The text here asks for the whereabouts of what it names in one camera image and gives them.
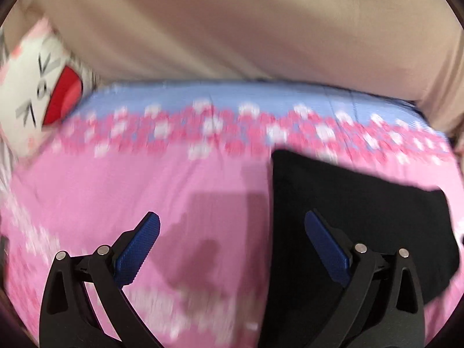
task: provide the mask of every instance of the pink bedsheet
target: pink bedsheet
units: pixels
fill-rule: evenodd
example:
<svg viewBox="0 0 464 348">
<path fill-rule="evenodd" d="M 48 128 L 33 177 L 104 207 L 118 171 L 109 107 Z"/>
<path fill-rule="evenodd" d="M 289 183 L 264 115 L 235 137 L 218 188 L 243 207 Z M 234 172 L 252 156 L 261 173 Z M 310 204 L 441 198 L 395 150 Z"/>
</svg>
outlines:
<svg viewBox="0 0 464 348">
<path fill-rule="evenodd" d="M 333 129 L 333 119 L 311 111 L 275 119 L 245 110 L 234 123 L 226 110 L 183 113 L 187 126 L 177 125 L 179 114 L 162 111 L 75 117 L 29 168 L 17 169 L 0 210 L 1 232 L 11 240 L 8 293 L 33 335 L 54 255 L 91 253 L 154 211 L 161 234 L 135 282 L 124 288 L 147 326 L 166 348 L 255 347 L 271 259 L 273 145 L 402 184 L 438 186 L 448 198 L 456 238 L 464 234 L 460 173 L 447 142 L 432 131 L 381 121 L 344 121 Z M 200 125 L 201 134 L 194 129 Z M 316 129 L 318 139 L 309 139 Z M 146 131 L 147 138 L 157 132 L 156 140 L 131 140 L 134 130 Z M 237 131 L 249 140 L 236 138 Z M 84 137 L 81 144 L 76 135 Z M 345 144 L 353 140 L 370 150 L 350 151 Z M 419 152 L 407 149 L 411 143 Z M 426 307 L 427 341 L 464 293 L 459 248 L 458 272 Z M 114 334 L 89 289 L 105 331 Z"/>
</svg>

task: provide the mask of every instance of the mattress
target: mattress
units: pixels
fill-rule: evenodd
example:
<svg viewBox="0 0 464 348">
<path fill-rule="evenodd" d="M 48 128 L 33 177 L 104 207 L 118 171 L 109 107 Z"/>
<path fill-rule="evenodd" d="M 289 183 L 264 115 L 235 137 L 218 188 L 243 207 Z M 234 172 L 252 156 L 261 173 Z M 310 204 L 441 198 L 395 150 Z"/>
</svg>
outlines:
<svg viewBox="0 0 464 348">
<path fill-rule="evenodd" d="M 446 137 L 413 105 L 299 83 L 116 84 L 93 94 L 30 166 L 0 209 L 11 240 L 8 292 L 38 336 L 59 250 L 94 252 L 147 211 L 161 234 L 129 301 L 166 347 L 254 347 L 271 260 L 275 147 L 424 189 L 441 188 L 456 239 L 464 189 Z M 426 340 L 464 293 L 461 265 L 426 306 Z M 89 287 L 102 326 L 115 335 Z"/>
</svg>

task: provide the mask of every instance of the cat print pillow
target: cat print pillow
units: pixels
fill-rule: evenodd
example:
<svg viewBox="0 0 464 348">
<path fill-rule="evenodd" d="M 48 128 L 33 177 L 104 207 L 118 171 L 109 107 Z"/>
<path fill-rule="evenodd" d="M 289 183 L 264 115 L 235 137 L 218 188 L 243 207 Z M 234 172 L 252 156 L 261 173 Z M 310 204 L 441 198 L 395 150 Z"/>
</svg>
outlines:
<svg viewBox="0 0 464 348">
<path fill-rule="evenodd" d="M 0 136 L 19 158 L 33 156 L 96 81 L 41 19 L 0 69 Z"/>
</svg>

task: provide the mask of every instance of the black cloth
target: black cloth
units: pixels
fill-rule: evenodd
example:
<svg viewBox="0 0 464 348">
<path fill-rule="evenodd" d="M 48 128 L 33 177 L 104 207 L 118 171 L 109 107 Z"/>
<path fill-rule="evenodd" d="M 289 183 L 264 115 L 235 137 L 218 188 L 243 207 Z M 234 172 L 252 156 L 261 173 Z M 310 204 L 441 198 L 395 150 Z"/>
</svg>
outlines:
<svg viewBox="0 0 464 348">
<path fill-rule="evenodd" d="M 315 208 L 354 243 L 385 254 L 407 248 L 424 303 L 448 286 L 459 253 L 441 190 L 401 186 L 285 150 L 272 161 L 272 264 L 260 347 L 303 347 L 342 294 L 305 233 L 305 214 Z"/>
</svg>

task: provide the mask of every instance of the white flower print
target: white flower print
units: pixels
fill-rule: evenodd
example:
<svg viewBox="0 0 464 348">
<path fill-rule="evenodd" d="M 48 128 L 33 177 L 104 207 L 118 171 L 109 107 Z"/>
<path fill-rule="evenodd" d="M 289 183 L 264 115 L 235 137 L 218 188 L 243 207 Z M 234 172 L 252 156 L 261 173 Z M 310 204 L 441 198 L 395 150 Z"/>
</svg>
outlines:
<svg viewBox="0 0 464 348">
<path fill-rule="evenodd" d="M 371 115 L 371 120 L 372 120 L 375 124 L 377 124 L 378 126 L 381 126 L 382 123 L 383 123 L 382 117 L 381 117 L 379 114 L 377 114 L 377 113 L 373 113 L 373 114 Z"/>
<path fill-rule="evenodd" d="M 349 125 L 353 125 L 353 119 L 351 116 L 349 116 L 348 113 L 346 113 L 345 111 L 337 111 L 335 113 L 335 116 L 337 117 L 338 121 L 339 122 L 342 122 L 342 123 L 348 123 Z"/>
<path fill-rule="evenodd" d="M 100 144 L 95 145 L 94 149 L 94 157 L 101 158 L 106 155 L 110 151 L 110 143 L 102 142 Z"/>
<path fill-rule="evenodd" d="M 431 160 L 435 165 L 441 165 L 441 159 L 438 158 L 437 156 L 432 156 Z"/>
<path fill-rule="evenodd" d="M 153 136 L 156 139 L 166 139 L 172 131 L 172 127 L 168 121 L 156 123 Z"/>
<path fill-rule="evenodd" d="M 16 197 L 10 192 L 6 194 L 5 205 L 12 213 L 12 224 L 24 234 L 27 252 L 40 255 L 43 262 L 50 265 L 53 257 L 60 251 L 58 238 L 44 227 L 35 225 L 27 209 L 19 205 Z"/>
<path fill-rule="evenodd" d="M 196 111 L 196 113 L 202 113 L 210 107 L 211 101 L 209 99 L 198 99 L 193 102 L 193 109 Z"/>
<path fill-rule="evenodd" d="M 107 86 L 103 89 L 104 94 L 117 94 L 119 90 L 121 89 L 121 85 L 114 83 L 110 86 Z"/>
<path fill-rule="evenodd" d="M 419 150 L 424 150 L 424 144 L 422 144 L 419 139 L 417 139 L 416 137 L 414 137 L 414 144 L 416 144 L 417 148 Z"/>
<path fill-rule="evenodd" d="M 120 119 L 120 118 L 125 117 L 126 115 L 127 115 L 127 107 L 122 106 L 115 111 L 113 116 L 115 119 Z"/>
<path fill-rule="evenodd" d="M 95 136 L 95 127 L 90 127 L 84 132 L 84 142 L 89 142 Z"/>
<path fill-rule="evenodd" d="M 303 119 L 307 119 L 308 115 L 313 112 L 313 110 L 311 110 L 309 107 L 306 107 L 304 104 L 294 106 L 293 111 L 295 111 Z"/>
<path fill-rule="evenodd" d="M 338 163 L 338 156 L 337 153 L 335 153 L 333 150 L 330 150 L 329 148 L 322 149 L 317 152 L 317 157 L 326 162 Z"/>
<path fill-rule="evenodd" d="M 151 105 L 145 107 L 144 116 L 150 118 L 156 118 L 161 111 L 160 105 Z"/>
<path fill-rule="evenodd" d="M 63 148 L 63 145 L 61 145 L 60 140 L 54 140 L 52 142 L 52 152 L 53 153 L 59 153 L 61 152 L 61 149 Z"/>
<path fill-rule="evenodd" d="M 127 122 L 126 121 L 121 121 L 116 123 L 113 128 L 111 129 L 111 138 L 117 137 L 124 133 L 124 131 L 127 129 Z"/>
<path fill-rule="evenodd" d="M 256 119 L 259 116 L 259 106 L 250 102 L 242 103 L 238 107 L 238 113 L 240 115 L 251 115 Z"/>
<path fill-rule="evenodd" d="M 267 126 L 266 132 L 269 139 L 275 144 L 282 144 L 284 142 L 287 142 L 288 131 L 286 129 L 282 129 L 277 124 Z"/>
<path fill-rule="evenodd" d="M 389 135 L 396 145 L 401 145 L 403 143 L 403 136 L 398 132 L 390 132 Z"/>
<path fill-rule="evenodd" d="M 213 116 L 212 118 L 206 118 L 203 122 L 203 134 L 204 135 L 213 135 L 214 133 L 222 132 L 222 127 L 224 122 L 221 118 Z"/>
<path fill-rule="evenodd" d="M 449 147 L 444 142 L 440 143 L 440 147 L 441 147 L 441 150 L 443 150 L 444 152 L 449 152 L 449 149 L 448 149 Z"/>
<path fill-rule="evenodd" d="M 402 121 L 401 119 L 396 119 L 395 123 L 398 126 L 401 126 L 401 127 L 405 128 L 405 129 L 409 129 L 409 125 L 406 122 Z"/>
<path fill-rule="evenodd" d="M 435 147 L 435 144 L 433 144 L 433 141 L 430 139 L 425 139 L 425 143 L 430 149 L 433 149 Z"/>
<path fill-rule="evenodd" d="M 97 120 L 97 114 L 95 113 L 95 111 L 91 111 L 87 114 L 87 116 L 85 117 L 85 119 L 89 122 L 89 123 L 93 123 L 94 121 Z"/>
<path fill-rule="evenodd" d="M 404 154 L 403 152 L 396 153 L 396 159 L 398 160 L 398 162 L 401 165 L 405 165 L 405 164 L 409 163 L 408 156 L 406 154 Z"/>
<path fill-rule="evenodd" d="M 372 137 L 371 135 L 369 135 L 369 133 L 365 133 L 363 135 L 363 139 L 366 140 L 366 142 L 369 144 L 369 146 L 372 149 L 379 149 L 380 148 L 378 140 L 375 139 L 374 137 Z"/>
<path fill-rule="evenodd" d="M 129 289 L 126 293 L 137 312 L 147 312 L 145 323 L 157 334 L 175 340 L 192 327 L 209 332 L 217 346 L 231 345 L 242 327 L 250 333 L 259 331 L 256 310 L 264 309 L 253 294 L 223 299 L 218 293 L 177 289 L 185 309 L 176 305 L 175 296 L 160 289 Z"/>
<path fill-rule="evenodd" d="M 335 132 L 326 124 L 318 124 L 316 126 L 316 133 L 319 138 L 326 142 L 329 140 L 335 140 Z"/>
<path fill-rule="evenodd" d="M 212 151 L 211 145 L 206 142 L 200 144 L 192 144 L 189 148 L 188 158 L 189 160 L 204 159 L 209 156 Z"/>
</svg>

